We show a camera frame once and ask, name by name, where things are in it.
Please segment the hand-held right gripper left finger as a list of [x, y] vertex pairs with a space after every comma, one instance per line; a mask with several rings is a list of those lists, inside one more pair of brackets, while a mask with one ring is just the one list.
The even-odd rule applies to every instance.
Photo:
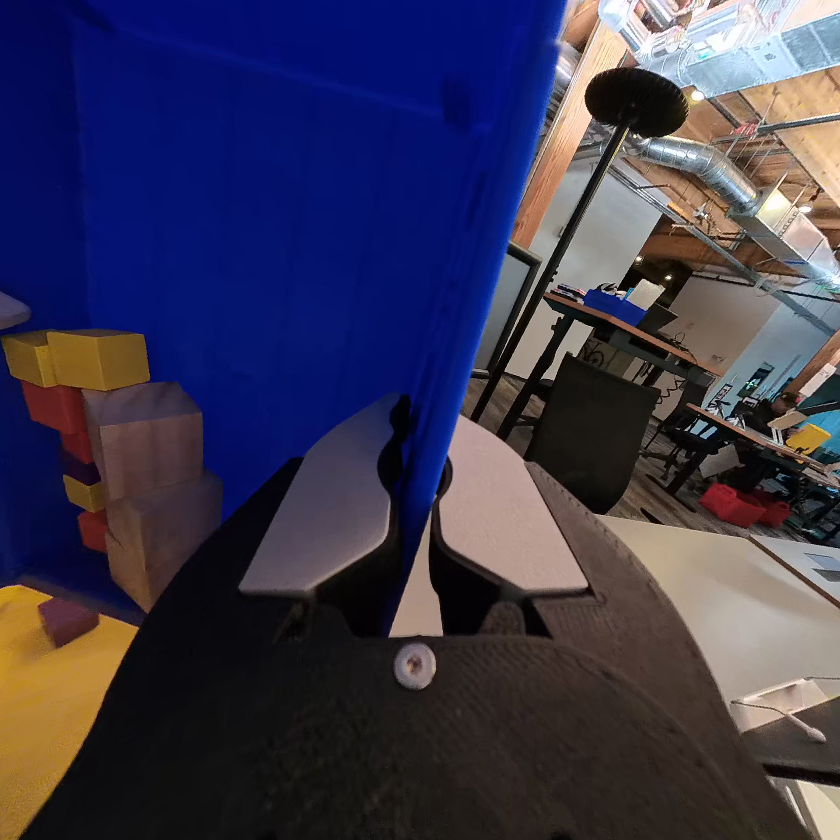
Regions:
[[357, 636], [379, 636], [402, 578], [396, 489], [411, 414], [392, 392], [304, 455], [238, 590], [334, 607]]

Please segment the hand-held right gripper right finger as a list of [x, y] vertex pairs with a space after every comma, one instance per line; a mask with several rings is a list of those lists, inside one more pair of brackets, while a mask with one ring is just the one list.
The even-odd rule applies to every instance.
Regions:
[[500, 602], [589, 589], [522, 457], [464, 416], [430, 516], [428, 567], [444, 635], [476, 634]]

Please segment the pile of coloured wooden cubes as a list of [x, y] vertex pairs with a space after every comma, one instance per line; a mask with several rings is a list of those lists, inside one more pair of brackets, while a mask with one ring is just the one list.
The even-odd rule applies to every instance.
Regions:
[[2, 338], [28, 415], [59, 436], [59, 466], [77, 543], [145, 616], [222, 521], [223, 485], [204, 465], [203, 414], [176, 382], [152, 381], [144, 336], [106, 329]]

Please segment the blue plastic box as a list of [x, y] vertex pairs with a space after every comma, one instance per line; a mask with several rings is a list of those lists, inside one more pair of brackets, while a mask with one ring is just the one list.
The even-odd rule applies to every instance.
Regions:
[[2, 289], [145, 337], [224, 518], [410, 397], [403, 579], [553, 86], [566, 2], [2, 2]]

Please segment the yellow plastic box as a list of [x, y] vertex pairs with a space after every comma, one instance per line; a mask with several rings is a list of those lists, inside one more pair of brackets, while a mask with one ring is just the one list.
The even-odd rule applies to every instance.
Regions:
[[46, 594], [1, 591], [1, 838], [18, 838], [88, 735], [137, 627], [109, 616], [64, 647], [47, 636]]

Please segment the black office chair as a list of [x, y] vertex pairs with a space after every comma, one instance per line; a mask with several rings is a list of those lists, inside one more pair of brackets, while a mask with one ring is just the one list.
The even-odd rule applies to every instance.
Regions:
[[566, 354], [523, 459], [604, 515], [629, 487], [659, 397]]

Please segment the wooden top desk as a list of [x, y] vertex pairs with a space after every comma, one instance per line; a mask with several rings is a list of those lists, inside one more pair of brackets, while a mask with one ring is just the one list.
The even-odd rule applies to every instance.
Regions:
[[[549, 303], [551, 309], [562, 313], [563, 317], [556, 322], [552, 338], [546, 345], [544, 352], [532, 369], [525, 386], [522, 388], [520, 396], [525, 401], [529, 399], [531, 385], [536, 385], [537, 388], [540, 388], [544, 369], [552, 362], [565, 334], [568, 332], [572, 323], [576, 321], [597, 329], [608, 326], [610, 332], [609, 340], [613, 347], [628, 351], [633, 356], [653, 364], [662, 371], [673, 375], [681, 375], [688, 382], [699, 383], [702, 376], [707, 374], [706, 369], [701, 366], [690, 364], [686, 353], [669, 347], [667, 344], [646, 335], [629, 324], [620, 322], [615, 318], [606, 316], [564, 297], [549, 293], [544, 295], [543, 299]], [[653, 381], [652, 378], [648, 377], [640, 385], [653, 386]]]
[[763, 434], [741, 421], [730, 422], [707, 411], [695, 404], [689, 403], [686, 410], [696, 415], [698, 421], [703, 421], [717, 429], [711, 437], [712, 443], [733, 444], [738, 440], [746, 440], [755, 450], [757, 460], [742, 467], [732, 486], [745, 494], [754, 494], [759, 484], [778, 473], [793, 476], [796, 490], [810, 485], [818, 485], [838, 494], [838, 467], [826, 465], [809, 455], [803, 448], [793, 448], [788, 441], [783, 440], [782, 430], [769, 427], [770, 431]]

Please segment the blue storage bin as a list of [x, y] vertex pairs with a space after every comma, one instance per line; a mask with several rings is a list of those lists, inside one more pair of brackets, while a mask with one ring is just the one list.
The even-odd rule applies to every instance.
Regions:
[[646, 309], [600, 289], [589, 289], [584, 294], [583, 305], [633, 327], [647, 314]]

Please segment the white stand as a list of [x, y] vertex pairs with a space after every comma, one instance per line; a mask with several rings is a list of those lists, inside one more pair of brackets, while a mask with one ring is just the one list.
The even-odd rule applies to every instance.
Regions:
[[808, 739], [825, 743], [826, 735], [798, 717], [799, 713], [822, 705], [838, 695], [829, 696], [822, 683], [838, 684], [833, 676], [807, 676], [762, 689], [730, 701], [730, 712], [741, 733], [769, 723], [786, 720], [800, 729]]

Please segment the yellow storage bin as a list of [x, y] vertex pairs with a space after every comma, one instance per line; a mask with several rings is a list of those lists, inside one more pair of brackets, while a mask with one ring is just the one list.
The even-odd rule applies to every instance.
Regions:
[[784, 446], [800, 455], [811, 456], [830, 439], [832, 433], [819, 426], [805, 423], [786, 435]]

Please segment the black mat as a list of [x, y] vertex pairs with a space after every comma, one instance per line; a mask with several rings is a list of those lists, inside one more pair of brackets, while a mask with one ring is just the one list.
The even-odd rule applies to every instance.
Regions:
[[753, 759], [773, 777], [839, 785], [839, 699], [802, 711], [798, 717], [826, 735], [825, 743], [806, 737], [786, 720], [742, 733]]

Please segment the black floor lamp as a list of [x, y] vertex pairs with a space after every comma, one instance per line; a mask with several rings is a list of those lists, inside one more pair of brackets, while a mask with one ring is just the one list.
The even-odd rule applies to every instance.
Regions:
[[591, 116], [613, 127], [612, 136], [602, 152], [585, 188], [570, 215], [541, 278], [521, 310], [521, 316], [504, 346], [496, 365], [490, 370], [470, 419], [480, 420], [507, 365], [518, 347], [539, 303], [565, 256], [581, 220], [602, 184], [627, 135], [636, 133], [649, 139], [677, 131], [688, 114], [687, 100], [677, 85], [654, 72], [637, 67], [619, 67], [596, 74], [584, 93], [584, 104]]

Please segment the round silver air duct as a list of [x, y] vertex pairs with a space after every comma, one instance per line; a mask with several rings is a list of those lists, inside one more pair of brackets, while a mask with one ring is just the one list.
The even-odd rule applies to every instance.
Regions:
[[630, 133], [616, 157], [638, 158], [693, 175], [737, 214], [755, 215], [761, 207], [761, 191], [729, 157], [710, 144], [673, 135], [644, 139]]

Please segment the rectangular silver air duct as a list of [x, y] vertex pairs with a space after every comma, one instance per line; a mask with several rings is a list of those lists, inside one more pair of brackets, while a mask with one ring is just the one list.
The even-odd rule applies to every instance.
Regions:
[[839, 13], [788, 20], [768, 35], [742, 35], [730, 46], [714, 35], [639, 65], [708, 98], [829, 70], [839, 65]]

